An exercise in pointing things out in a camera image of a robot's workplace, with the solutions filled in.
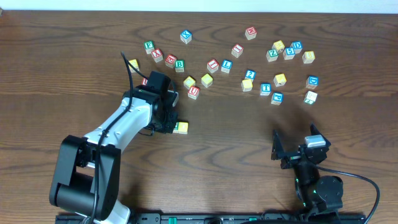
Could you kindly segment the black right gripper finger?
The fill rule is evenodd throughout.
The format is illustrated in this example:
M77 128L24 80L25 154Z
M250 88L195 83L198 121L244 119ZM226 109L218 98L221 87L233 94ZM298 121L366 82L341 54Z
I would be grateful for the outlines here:
M279 139L279 135L277 131L274 129L272 132L272 154L271 154L271 159L272 160L281 160L284 157L284 149L282 146L282 143Z
M310 125L310 132L311 132L312 135L318 135L318 134L322 135L321 132L317 129L317 127L314 124ZM326 140L326 145L325 146L331 146L331 142L329 140L327 140L326 137L323 136L323 138Z

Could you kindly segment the green R letter block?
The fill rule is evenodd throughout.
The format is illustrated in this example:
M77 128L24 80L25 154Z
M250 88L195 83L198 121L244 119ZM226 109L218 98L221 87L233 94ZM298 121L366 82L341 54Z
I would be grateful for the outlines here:
M176 122L173 133L178 133L179 122Z

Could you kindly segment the yellow O letter block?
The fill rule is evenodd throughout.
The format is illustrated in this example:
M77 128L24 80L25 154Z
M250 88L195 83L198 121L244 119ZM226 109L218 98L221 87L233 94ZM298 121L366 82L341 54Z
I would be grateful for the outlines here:
M179 122L178 123L178 133L179 134L187 134L188 127L189 127L189 124L187 122Z

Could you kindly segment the green B letter block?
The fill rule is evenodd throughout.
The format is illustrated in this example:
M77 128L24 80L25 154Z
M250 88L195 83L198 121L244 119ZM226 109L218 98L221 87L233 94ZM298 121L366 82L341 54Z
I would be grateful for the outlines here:
M182 73L185 71L185 61L184 60L176 60L175 61L175 71L177 73Z

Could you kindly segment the red U block centre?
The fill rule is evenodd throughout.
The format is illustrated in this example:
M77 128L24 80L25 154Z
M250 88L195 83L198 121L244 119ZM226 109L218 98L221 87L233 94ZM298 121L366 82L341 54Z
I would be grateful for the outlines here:
M188 97L196 100L200 94L200 89L196 86L191 86L188 90Z

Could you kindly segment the blue D block right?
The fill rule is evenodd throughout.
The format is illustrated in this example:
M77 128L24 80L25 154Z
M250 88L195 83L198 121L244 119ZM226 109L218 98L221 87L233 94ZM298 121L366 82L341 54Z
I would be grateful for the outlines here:
M316 76L309 76L306 81L306 88L314 90L319 85L319 79Z

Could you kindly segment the blue d block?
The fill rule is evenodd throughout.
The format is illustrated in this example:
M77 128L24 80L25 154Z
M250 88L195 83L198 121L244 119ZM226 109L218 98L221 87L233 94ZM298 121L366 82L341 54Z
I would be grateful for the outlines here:
M314 90L319 85L319 79L316 76L309 76L306 81L306 88Z
M299 54L303 49L301 41L294 41L290 46L293 48L295 54Z

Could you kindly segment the red X letter block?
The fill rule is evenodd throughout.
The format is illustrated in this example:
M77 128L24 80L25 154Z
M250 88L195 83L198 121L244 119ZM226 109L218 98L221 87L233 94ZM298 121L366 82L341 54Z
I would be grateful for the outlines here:
M164 59L163 53L160 49L154 49L150 54L155 63L158 63Z

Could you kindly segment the blue T letter block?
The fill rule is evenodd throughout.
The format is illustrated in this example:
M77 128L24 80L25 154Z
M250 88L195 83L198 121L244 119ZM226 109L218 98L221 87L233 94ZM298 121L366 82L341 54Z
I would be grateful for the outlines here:
M271 93L271 84L270 83L261 83L260 85L260 95L261 96L269 96Z

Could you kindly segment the red I block centre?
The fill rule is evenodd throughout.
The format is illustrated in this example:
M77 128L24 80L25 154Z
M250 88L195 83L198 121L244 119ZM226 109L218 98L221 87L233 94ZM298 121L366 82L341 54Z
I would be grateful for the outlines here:
M216 61L216 59L211 59L207 64L207 69L210 73L214 73L219 69L219 63Z

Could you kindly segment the green F letter block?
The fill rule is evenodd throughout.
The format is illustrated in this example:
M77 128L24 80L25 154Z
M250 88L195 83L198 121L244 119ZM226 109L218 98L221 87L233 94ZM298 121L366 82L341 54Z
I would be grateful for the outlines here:
M144 42L144 48L145 48L146 54L151 54L155 50L153 41L148 40L148 41Z

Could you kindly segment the blue 2 number block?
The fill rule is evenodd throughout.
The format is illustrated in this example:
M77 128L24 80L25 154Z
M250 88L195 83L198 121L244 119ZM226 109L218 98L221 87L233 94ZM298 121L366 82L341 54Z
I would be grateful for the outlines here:
M250 81L254 81L254 79L255 79L255 77L256 77L256 71L254 71L254 70L247 70L246 71L246 74L245 74L245 76L244 76L244 79L245 80L250 80Z

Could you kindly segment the blue D block upper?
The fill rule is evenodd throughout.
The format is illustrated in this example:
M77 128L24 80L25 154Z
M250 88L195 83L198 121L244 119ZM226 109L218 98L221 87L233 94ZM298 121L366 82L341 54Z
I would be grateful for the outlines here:
M299 54L303 49L301 41L294 41L290 46L293 48L295 54Z

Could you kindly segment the red M letter block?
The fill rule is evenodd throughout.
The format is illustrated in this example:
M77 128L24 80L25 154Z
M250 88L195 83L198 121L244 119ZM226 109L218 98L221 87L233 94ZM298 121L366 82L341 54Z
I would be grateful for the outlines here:
M245 29L245 37L247 40L255 39L257 36L257 30L255 27L248 27Z

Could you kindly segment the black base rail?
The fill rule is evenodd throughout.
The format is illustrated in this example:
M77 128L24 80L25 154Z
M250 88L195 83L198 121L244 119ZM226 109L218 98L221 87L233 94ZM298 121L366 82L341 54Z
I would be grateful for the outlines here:
M239 224L239 223L354 223L366 221L364 215L323 214L301 219L288 213L265 213L263 215L161 215L159 213L137 213L127 222L130 224Z

